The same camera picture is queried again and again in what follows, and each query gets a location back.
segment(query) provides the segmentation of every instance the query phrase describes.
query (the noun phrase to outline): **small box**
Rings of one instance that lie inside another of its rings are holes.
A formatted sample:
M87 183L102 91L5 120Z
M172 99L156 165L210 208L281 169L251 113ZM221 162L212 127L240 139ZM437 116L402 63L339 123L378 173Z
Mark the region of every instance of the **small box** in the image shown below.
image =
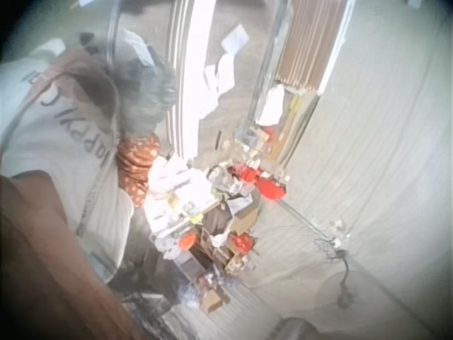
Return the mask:
M236 213L231 222L231 231L237 233L238 236L249 231L258 219L258 206L258 201L253 200L247 208Z
M215 310L220 308L222 305L222 298L214 289L211 289L208 290L203 297L200 309L208 315L209 313L214 312Z

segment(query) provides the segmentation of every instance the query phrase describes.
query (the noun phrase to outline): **pile of items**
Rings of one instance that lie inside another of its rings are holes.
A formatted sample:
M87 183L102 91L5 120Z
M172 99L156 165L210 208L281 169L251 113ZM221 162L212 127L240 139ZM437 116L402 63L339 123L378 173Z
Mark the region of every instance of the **pile of items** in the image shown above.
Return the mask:
M174 154L159 157L149 173L144 210L150 240L188 279L180 301L206 313L228 303L222 286L251 267L261 197L286 194L288 178L263 161L268 137L256 125L243 125L219 150L227 160L211 169L190 168Z

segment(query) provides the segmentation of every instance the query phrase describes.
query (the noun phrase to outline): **wall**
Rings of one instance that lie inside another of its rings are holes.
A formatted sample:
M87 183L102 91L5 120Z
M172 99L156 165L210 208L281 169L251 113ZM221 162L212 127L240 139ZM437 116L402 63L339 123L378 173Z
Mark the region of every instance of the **wall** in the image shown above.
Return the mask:
M425 0L416 10L403 0L357 1L326 92L288 168L285 200L327 232L343 219L351 257L408 311L360 274L350 281L358 286L357 307L335 310L339 288L331 281L340 281L341 274L332 276L344 271L342 263L326 260L304 225L269 204L256 235L257 268L245 280L284 315L359 339L446 334L451 27L442 2Z

